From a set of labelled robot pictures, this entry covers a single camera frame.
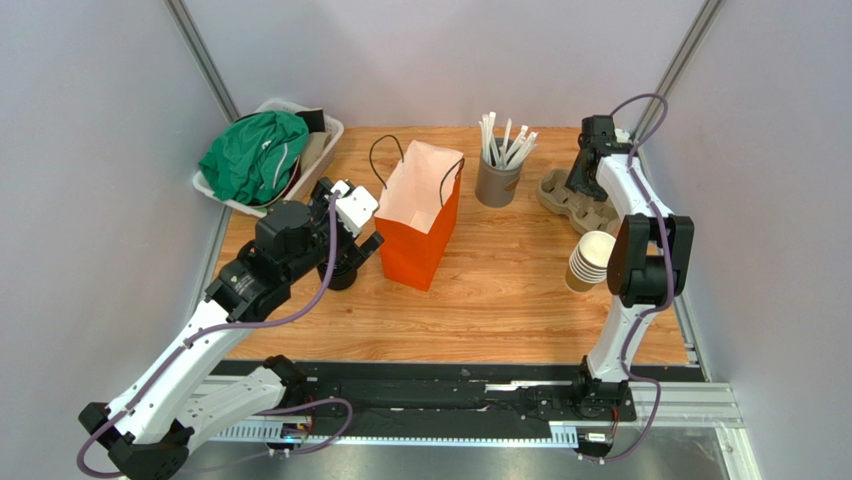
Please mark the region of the orange paper bag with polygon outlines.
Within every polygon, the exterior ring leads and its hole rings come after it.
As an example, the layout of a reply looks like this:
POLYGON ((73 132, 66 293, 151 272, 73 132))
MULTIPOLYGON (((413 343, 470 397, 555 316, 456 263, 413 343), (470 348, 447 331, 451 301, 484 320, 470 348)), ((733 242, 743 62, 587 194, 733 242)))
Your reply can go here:
POLYGON ((384 179, 376 169, 373 155, 368 161, 382 190, 374 216, 378 233, 384 239, 379 248, 384 276, 405 286, 430 289, 458 216, 464 154, 413 140, 403 149, 394 142, 399 161, 384 179))

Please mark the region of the pulp cup carrier tray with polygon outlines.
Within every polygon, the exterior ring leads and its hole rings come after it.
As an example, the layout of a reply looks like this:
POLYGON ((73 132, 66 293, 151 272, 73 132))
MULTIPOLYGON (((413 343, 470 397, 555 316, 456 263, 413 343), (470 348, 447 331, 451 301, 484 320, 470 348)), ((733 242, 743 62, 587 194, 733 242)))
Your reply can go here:
POLYGON ((553 169, 545 175, 536 187, 538 202, 550 212, 567 217, 580 235, 590 231, 614 235, 621 221, 612 202, 600 202, 570 190, 569 173, 568 169, 553 169))

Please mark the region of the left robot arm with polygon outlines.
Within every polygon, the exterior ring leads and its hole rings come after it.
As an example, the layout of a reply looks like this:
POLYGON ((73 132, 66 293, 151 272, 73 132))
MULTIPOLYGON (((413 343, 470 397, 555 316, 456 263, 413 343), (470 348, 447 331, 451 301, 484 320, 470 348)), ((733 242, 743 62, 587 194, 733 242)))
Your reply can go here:
POLYGON ((305 375, 280 355, 206 396, 195 392, 253 331, 277 326, 273 313, 297 281, 318 271, 328 289, 358 270, 382 243, 379 234, 360 239, 378 208, 367 189, 322 178, 307 201, 267 209, 150 368, 113 400, 81 411, 88 444, 102 446, 113 464, 111 478, 169 479, 199 446, 251 416, 316 408, 303 392, 305 375))

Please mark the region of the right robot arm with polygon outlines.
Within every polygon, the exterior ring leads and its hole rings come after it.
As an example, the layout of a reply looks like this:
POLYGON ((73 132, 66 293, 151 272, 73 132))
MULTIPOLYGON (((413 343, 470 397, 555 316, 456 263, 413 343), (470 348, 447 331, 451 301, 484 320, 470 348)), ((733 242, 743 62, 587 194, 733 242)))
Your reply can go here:
POLYGON ((631 366, 644 333, 685 287, 695 225, 654 192, 634 146, 619 140, 612 116, 584 118, 578 145, 567 187, 611 201, 621 222, 607 264, 613 301, 573 386, 572 410, 592 419, 628 400, 631 366))

